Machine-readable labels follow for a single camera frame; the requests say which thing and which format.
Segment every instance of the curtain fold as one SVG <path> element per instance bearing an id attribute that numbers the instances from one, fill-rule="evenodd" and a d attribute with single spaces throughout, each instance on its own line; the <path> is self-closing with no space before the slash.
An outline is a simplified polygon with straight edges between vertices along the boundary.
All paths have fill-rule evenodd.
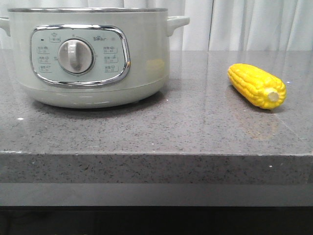
<path id="1" fill-rule="evenodd" d="M 0 0 L 8 7 L 164 7 L 190 16 L 171 50 L 312 50 L 313 0 Z M 0 29 L 1 48 L 11 48 Z"/>

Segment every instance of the corn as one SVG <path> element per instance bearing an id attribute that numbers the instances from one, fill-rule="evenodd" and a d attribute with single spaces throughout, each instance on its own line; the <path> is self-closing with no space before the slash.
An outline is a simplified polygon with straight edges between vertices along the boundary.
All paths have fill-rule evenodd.
<path id="1" fill-rule="evenodd" d="M 278 77 L 248 64 L 234 64 L 228 69 L 232 85 L 251 104 L 274 109 L 286 98 L 286 86 Z"/>

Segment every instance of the granite countertop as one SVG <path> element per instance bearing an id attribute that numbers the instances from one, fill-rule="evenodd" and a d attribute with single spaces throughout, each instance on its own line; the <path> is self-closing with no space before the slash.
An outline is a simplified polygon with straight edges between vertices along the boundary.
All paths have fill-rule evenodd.
<path id="1" fill-rule="evenodd" d="M 246 102 L 228 81 L 234 63 L 280 77 L 283 105 Z M 10 50 L 0 71 L 0 205 L 313 205 L 311 51 L 172 51 L 158 93 L 93 110 L 28 97 Z"/>

